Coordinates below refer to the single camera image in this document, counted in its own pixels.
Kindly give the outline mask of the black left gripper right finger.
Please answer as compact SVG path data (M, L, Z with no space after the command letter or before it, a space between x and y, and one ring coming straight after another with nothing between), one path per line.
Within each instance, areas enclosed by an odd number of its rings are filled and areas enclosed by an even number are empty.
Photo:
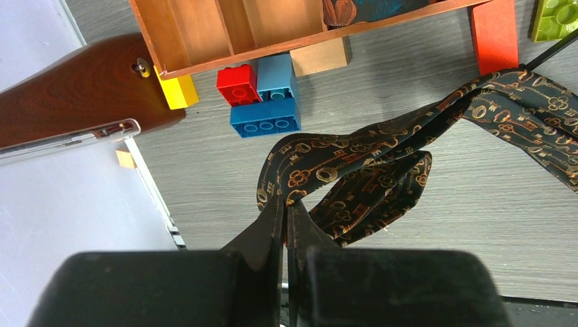
M347 249L301 202L287 210L292 326L510 326L497 289L471 253Z

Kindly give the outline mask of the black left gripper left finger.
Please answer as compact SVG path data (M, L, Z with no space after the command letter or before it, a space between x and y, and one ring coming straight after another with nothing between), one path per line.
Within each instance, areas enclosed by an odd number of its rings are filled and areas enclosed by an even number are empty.
M219 250L82 252L62 263L30 326L275 326L284 199Z

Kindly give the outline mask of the black key pattern tie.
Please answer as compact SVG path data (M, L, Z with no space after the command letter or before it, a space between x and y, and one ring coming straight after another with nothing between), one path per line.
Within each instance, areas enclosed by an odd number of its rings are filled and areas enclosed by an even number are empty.
M432 166L426 146L465 119L521 149L577 190L577 96L533 71L505 69L477 78L439 102L351 134L290 134L260 172L260 211L292 206L331 190L311 220L340 247L385 229L420 199Z

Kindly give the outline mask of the small wooden cube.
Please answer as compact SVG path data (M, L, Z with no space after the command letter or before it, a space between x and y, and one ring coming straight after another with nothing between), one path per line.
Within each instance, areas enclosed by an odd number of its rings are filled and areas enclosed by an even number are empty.
M123 168L136 169L138 167L130 151L118 149L115 151L119 165Z

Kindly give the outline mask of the red toy brick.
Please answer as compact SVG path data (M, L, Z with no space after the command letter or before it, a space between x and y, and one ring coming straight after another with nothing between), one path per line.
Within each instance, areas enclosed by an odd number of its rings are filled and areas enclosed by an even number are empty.
M262 102L257 92L257 75L249 64L219 70L216 88L231 107Z

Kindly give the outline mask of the yellow block by metronome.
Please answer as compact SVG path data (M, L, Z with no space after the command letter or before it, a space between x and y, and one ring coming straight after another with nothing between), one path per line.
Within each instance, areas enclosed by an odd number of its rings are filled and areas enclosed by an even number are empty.
M190 75L162 80L159 70L153 67L171 110L185 109L197 104L199 96Z

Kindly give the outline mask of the light blue toy brick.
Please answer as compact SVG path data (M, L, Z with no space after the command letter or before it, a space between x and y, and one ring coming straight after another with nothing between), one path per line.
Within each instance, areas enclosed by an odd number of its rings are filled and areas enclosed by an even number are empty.
M257 92L263 102L294 98L299 88L290 54L277 54L258 60Z

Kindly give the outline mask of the tan wooden block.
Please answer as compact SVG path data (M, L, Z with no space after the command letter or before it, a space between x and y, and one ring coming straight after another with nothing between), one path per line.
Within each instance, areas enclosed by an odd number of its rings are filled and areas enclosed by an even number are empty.
M296 77L346 67L350 62L346 37L291 50L290 56Z

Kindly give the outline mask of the brown wooden metronome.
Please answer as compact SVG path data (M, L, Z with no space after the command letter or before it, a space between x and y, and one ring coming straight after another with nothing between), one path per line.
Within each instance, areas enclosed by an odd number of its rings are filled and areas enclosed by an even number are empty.
M150 132L186 116L171 110L143 36L84 46L1 93L1 153L51 138Z

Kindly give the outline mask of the orange wooden compartment tray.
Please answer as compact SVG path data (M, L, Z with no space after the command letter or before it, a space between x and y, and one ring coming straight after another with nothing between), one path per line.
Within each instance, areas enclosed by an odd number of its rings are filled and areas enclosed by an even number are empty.
M321 1L130 1L151 58L163 79L476 4L476 1L441 1L376 22L328 29Z

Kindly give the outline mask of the rolled black tie in tray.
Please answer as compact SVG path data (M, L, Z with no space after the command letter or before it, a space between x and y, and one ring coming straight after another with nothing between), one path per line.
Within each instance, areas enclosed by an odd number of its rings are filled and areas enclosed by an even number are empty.
M328 27L375 22L419 10L436 0L324 0L324 23Z

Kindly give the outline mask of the orange red block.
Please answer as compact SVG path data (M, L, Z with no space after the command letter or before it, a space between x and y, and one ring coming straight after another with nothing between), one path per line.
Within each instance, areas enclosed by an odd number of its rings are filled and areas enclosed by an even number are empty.
M471 25L480 74L519 65L514 0L493 0L473 7Z

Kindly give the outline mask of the small black tripod stand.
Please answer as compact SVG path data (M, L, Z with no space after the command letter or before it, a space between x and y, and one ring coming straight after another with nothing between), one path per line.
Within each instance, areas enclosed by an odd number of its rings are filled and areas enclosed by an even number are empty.
M577 41L577 34L578 34L578 30L574 30L573 32L568 34L566 37L564 37L560 41L558 41L556 44L554 44L553 46L551 46L550 48L546 49L544 52L539 54L536 58L532 59L530 62L521 63L519 65L519 68L526 69L526 70L536 69L538 66L542 65L543 63L548 61L550 58L557 55L559 52L561 52L562 50L564 50L565 48L570 46L572 43L576 42Z

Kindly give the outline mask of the lime green flat brick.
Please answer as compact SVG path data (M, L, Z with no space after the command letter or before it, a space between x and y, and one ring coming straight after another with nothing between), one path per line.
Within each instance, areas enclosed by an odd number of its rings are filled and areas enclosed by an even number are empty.
M577 30L577 0L538 1L531 39L533 42L560 40Z

